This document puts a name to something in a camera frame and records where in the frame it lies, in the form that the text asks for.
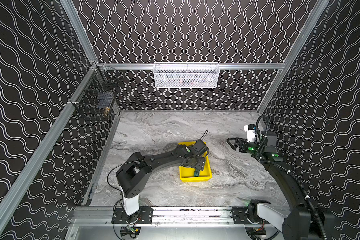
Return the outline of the green black handled screwdriver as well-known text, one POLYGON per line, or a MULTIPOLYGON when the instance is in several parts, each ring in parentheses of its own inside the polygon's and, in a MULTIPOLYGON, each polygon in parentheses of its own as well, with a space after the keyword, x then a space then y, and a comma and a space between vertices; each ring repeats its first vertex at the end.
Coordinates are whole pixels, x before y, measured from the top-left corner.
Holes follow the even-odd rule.
POLYGON ((195 171, 194 171, 194 177, 199 177, 199 175, 200 175, 200 170, 195 169, 195 171))

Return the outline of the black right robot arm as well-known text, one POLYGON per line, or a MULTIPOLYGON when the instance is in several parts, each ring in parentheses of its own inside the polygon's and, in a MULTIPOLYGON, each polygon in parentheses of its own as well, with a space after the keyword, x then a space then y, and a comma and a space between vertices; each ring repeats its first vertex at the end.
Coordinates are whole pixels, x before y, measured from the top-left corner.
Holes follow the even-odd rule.
POLYGON ((276 147, 266 143, 265 139, 256 143, 243 138, 228 138, 227 143, 234 151, 255 158, 275 179, 289 205, 286 209, 272 206, 269 201, 251 200, 243 213, 247 222, 269 223, 286 240, 331 239, 335 216, 313 200, 276 147))

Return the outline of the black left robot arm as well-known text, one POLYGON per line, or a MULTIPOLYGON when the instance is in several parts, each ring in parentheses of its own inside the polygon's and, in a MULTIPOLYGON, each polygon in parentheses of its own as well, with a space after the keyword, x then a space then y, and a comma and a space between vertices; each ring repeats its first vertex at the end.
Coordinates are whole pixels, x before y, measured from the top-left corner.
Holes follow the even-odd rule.
POLYGON ((153 173, 172 167, 204 170, 209 148, 202 140, 190 145, 178 144, 176 148, 158 155, 133 153, 116 172, 123 193, 125 213, 131 216, 140 210, 139 194, 153 173))

